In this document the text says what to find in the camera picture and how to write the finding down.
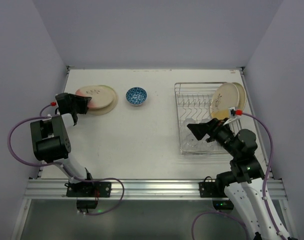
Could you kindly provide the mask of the cream and green plate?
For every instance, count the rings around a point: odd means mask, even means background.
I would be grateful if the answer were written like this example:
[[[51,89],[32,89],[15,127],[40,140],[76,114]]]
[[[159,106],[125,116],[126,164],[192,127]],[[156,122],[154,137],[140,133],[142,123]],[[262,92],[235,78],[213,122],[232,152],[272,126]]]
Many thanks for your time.
[[[88,110],[88,114],[95,115],[95,116],[101,116],[101,115],[105,115],[105,114],[109,113],[110,111],[112,111],[115,108],[115,106],[118,103],[118,95],[113,88],[111,88],[107,85],[99,85],[99,86],[108,90],[110,93],[112,93],[113,96],[114,96],[114,99],[106,107],[99,108],[99,109],[89,109]]]

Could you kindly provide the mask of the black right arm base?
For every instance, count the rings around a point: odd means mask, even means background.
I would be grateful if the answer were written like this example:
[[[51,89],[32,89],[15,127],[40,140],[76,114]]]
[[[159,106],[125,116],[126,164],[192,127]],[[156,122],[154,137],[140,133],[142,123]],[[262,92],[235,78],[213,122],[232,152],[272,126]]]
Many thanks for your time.
[[[205,177],[205,179],[198,184],[200,197],[211,198],[213,207],[217,211],[231,211],[234,209],[234,205],[229,199],[223,200],[227,198],[227,196],[218,189],[211,176]]]

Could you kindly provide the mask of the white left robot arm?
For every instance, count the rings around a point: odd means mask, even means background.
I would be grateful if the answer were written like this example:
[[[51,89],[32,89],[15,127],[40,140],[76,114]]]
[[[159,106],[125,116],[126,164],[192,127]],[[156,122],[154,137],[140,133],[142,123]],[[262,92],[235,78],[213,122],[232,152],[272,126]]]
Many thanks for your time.
[[[90,96],[61,93],[50,106],[57,107],[57,114],[30,123],[33,152],[37,160],[47,166],[57,166],[69,179],[70,184],[92,182],[88,170],[71,155],[68,127],[77,124],[78,115],[89,110]]]

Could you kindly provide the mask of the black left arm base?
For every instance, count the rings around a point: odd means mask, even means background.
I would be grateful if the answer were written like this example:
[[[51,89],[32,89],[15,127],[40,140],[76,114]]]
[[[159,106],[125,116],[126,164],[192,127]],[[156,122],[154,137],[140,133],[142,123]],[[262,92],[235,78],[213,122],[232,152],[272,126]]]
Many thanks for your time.
[[[79,211],[89,213],[98,205],[99,198],[109,198],[111,193],[111,182],[79,182],[66,183],[66,196],[70,198],[94,198],[94,200],[77,200],[76,208]]]

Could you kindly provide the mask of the blue patterned bowl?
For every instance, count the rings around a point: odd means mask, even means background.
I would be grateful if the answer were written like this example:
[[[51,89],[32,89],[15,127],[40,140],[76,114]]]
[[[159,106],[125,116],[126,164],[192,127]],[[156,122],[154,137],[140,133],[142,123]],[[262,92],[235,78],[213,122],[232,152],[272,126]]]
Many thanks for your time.
[[[147,99],[147,92],[141,87],[133,87],[126,92],[127,102],[133,106],[140,106]]]

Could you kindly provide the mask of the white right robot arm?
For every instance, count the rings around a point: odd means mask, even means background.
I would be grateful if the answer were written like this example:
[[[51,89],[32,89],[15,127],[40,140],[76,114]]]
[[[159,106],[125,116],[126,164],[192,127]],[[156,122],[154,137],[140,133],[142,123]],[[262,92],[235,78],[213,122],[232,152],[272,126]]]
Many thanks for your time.
[[[216,176],[214,184],[233,203],[249,240],[290,240],[292,237],[272,203],[267,178],[255,156],[256,135],[248,129],[234,133],[226,120],[187,125],[197,140],[218,142],[231,156],[230,171]]]

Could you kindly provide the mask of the cream and pink plate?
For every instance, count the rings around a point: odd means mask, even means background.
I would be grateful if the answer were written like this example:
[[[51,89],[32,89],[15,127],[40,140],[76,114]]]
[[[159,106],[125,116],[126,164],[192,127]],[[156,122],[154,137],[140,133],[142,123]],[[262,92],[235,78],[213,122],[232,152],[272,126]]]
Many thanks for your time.
[[[92,97],[88,107],[89,109],[101,109],[108,106],[114,96],[107,89],[100,87],[99,85],[83,86],[76,90],[76,95]]]

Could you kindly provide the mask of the cream and yellow plate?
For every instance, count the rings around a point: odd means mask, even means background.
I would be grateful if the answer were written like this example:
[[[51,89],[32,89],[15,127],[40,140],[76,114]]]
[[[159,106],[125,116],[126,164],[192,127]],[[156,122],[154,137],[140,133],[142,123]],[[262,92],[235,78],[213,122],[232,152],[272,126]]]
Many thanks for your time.
[[[230,117],[229,108],[239,104],[239,91],[233,83],[223,83],[213,94],[210,105],[212,118],[223,120]]]

